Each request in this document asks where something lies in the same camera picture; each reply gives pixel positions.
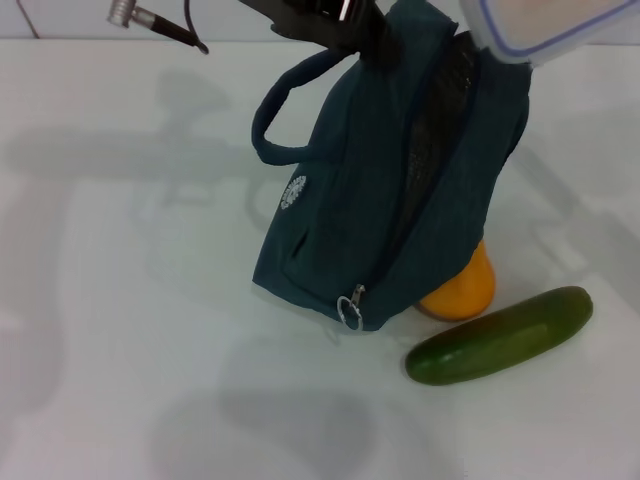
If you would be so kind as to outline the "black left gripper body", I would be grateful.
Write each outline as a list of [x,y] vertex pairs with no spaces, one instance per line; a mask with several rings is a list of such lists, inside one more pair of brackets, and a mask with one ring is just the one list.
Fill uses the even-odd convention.
[[246,0],[243,4],[267,17],[276,34],[347,53],[375,49],[386,21],[375,1]]

